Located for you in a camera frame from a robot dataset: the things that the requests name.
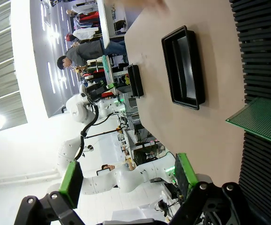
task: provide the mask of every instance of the workbench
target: workbench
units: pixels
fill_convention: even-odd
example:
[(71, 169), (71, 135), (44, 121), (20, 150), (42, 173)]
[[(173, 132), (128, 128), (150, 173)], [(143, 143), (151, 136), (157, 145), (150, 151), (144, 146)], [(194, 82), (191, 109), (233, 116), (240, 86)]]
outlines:
[[(125, 35), (130, 64), (139, 66), (143, 126), (171, 152), (186, 152), (196, 173), (215, 185), (238, 182), (244, 131), (225, 122), (244, 106), (241, 53), (226, 0), (167, 0), (162, 15), (145, 9)], [(186, 25), (196, 33), (206, 102), (200, 110), (172, 102), (162, 37)]]

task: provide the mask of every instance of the black tray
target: black tray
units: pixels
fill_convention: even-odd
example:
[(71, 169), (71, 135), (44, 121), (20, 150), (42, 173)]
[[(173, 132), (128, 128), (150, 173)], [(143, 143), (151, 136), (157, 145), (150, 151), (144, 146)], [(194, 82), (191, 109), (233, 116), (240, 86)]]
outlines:
[(199, 110), (205, 102), (195, 33), (182, 26), (162, 38), (172, 101)]
[(137, 65), (130, 65), (127, 67), (132, 95), (136, 98), (144, 95), (143, 86), (141, 82), (140, 70)]

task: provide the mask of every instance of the jeans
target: jeans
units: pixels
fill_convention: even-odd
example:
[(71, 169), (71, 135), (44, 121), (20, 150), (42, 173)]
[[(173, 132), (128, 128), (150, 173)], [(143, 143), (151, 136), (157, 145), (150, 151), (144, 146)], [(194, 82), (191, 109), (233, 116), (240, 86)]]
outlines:
[(104, 48), (103, 40), (100, 40), (101, 48), (104, 55), (127, 55), (125, 41), (113, 42), (110, 41), (107, 48)]

